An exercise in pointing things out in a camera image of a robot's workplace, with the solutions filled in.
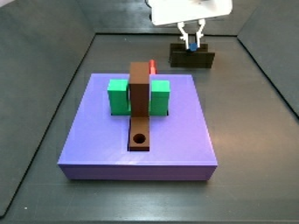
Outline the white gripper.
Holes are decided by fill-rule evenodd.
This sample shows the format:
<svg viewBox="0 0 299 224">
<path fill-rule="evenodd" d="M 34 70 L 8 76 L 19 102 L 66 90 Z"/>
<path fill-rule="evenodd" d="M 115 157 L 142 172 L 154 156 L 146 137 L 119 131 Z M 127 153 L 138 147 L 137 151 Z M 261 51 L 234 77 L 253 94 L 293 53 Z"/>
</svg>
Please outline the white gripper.
<svg viewBox="0 0 299 224">
<path fill-rule="evenodd" d="M 190 49 L 190 37 L 185 22 L 199 20 L 199 30 L 195 33 L 197 49 L 202 46 L 205 18 L 226 16 L 233 11 L 233 0 L 149 0 L 153 9 L 153 23 L 169 25 L 178 23 L 186 49 Z"/>
</svg>

